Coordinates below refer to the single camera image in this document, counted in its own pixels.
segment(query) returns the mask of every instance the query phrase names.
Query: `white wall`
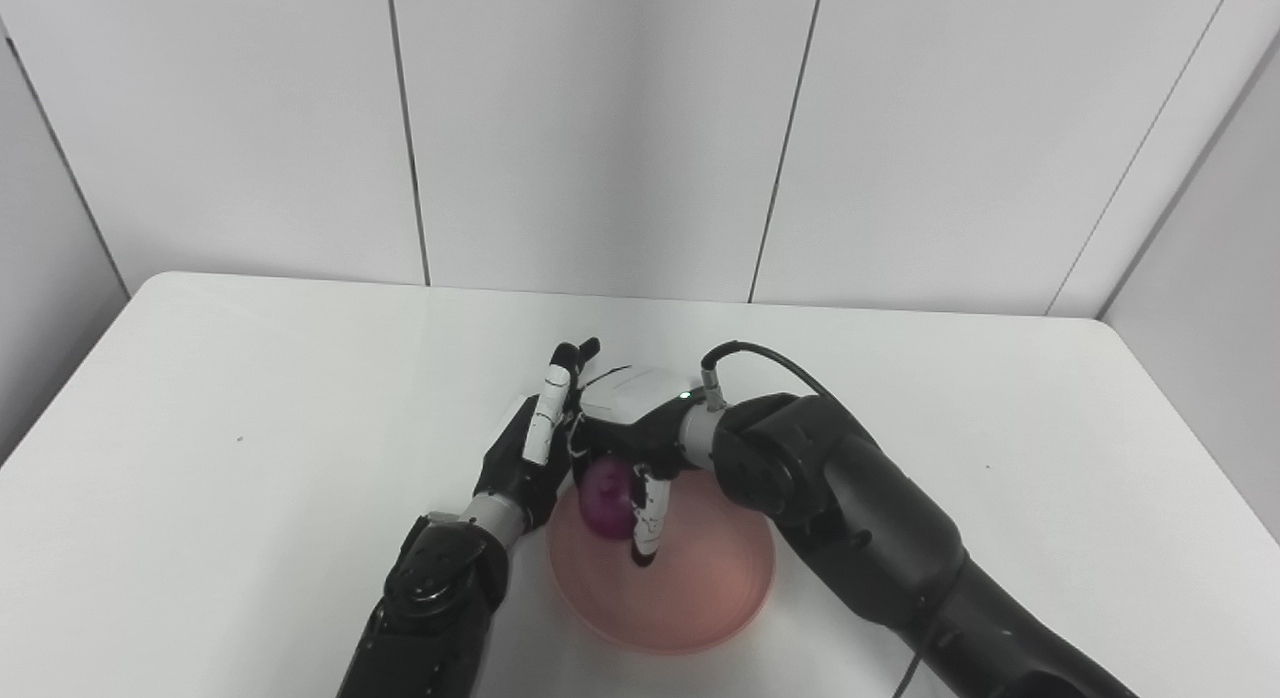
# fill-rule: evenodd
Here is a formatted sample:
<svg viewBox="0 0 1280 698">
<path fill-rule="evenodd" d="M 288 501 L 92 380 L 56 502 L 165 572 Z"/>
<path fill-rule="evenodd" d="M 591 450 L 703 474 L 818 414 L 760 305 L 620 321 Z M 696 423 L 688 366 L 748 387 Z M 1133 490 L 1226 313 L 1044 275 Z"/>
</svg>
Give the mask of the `white wall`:
<svg viewBox="0 0 1280 698">
<path fill-rule="evenodd" d="M 1277 109 L 1272 47 L 1106 320 L 1280 537 Z"/>
<path fill-rule="evenodd" d="M 439 286 L 745 301 L 814 0 L 396 0 Z"/>
<path fill-rule="evenodd" d="M 1220 1 L 823 0 L 755 298 L 1044 314 L 1094 225 L 1129 223 L 1066 311 L 1096 315 L 1158 215 L 1110 196 Z M 1233 44 L 1253 61 L 1262 3 L 1216 15 L 1261 22 Z M 1165 152 L 1189 165 L 1245 77 Z"/>
<path fill-rule="evenodd" d="M 1280 27 L 1280 0 L 822 0 L 771 218 L 815 0 L 396 0 L 399 73 L 389 1 L 0 9 L 129 286 L 426 263 L 1062 315 L 1097 314 Z"/>
<path fill-rule="evenodd" d="M 124 301 L 18 63 L 0 45 L 0 462 Z"/>
<path fill-rule="evenodd" d="M 387 0 L 0 0 L 129 288 L 422 283 Z"/>
</svg>

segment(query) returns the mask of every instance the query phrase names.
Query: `pink bowl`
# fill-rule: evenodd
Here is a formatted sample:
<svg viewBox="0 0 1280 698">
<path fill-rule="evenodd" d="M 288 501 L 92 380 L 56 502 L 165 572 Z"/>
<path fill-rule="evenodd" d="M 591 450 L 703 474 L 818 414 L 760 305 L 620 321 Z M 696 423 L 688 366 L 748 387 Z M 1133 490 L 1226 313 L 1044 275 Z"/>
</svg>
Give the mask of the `pink bowl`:
<svg viewBox="0 0 1280 698">
<path fill-rule="evenodd" d="M 745 629 L 773 583 L 773 537 L 764 516 L 728 502 L 707 471 L 672 483 L 658 556 L 631 562 L 630 540 L 582 523 L 576 487 L 547 526 L 556 584 L 572 611 L 605 640 L 643 653 L 705 651 Z"/>
</svg>

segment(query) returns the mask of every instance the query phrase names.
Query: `purple ball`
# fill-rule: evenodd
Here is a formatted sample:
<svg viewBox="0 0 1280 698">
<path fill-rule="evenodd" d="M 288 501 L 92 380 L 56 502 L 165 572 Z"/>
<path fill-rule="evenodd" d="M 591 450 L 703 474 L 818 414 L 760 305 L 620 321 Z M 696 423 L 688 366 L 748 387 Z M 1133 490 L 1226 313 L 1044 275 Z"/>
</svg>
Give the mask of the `purple ball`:
<svg viewBox="0 0 1280 698">
<path fill-rule="evenodd" d="M 586 467 L 577 487 L 582 523 L 600 538 L 627 540 L 635 529 L 631 511 L 631 466 L 621 457 L 603 456 Z"/>
</svg>

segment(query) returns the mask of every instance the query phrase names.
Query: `white table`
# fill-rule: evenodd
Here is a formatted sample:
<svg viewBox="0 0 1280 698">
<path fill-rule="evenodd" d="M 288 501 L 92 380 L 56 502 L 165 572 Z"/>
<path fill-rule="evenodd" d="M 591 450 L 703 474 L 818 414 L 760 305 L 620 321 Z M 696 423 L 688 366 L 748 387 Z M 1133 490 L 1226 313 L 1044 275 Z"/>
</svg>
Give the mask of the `white table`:
<svg viewBox="0 0 1280 698">
<path fill-rule="evenodd" d="M 513 396 L 590 334 L 691 374 L 723 339 L 786 352 L 1139 695 L 1280 692 L 1280 548 L 1101 324 L 165 274 L 0 467 L 0 695 L 332 695 L 413 517 L 466 503 Z M 658 658 L 579 626 L 525 540 L 479 694 L 887 697 L 905 647 L 778 556 L 746 631 Z"/>
</svg>

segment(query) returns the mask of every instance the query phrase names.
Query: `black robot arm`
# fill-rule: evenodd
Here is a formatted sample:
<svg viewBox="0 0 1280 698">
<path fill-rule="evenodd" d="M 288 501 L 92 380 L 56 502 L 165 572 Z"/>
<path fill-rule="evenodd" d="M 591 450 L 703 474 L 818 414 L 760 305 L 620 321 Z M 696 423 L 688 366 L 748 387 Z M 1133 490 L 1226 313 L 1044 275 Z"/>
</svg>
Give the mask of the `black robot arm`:
<svg viewBox="0 0 1280 698">
<path fill-rule="evenodd" d="M 570 470 L 577 384 L 595 352 L 562 343 L 539 396 L 520 405 L 493 447 L 461 516 L 413 524 L 365 624 L 339 698 L 471 695 L 494 611 L 507 594 L 508 552 L 545 524 Z"/>
<path fill-rule="evenodd" d="M 1133 698 L 973 562 L 955 523 L 832 397 L 727 407 L 710 460 L 851 611 L 897 633 L 961 698 Z"/>
</svg>

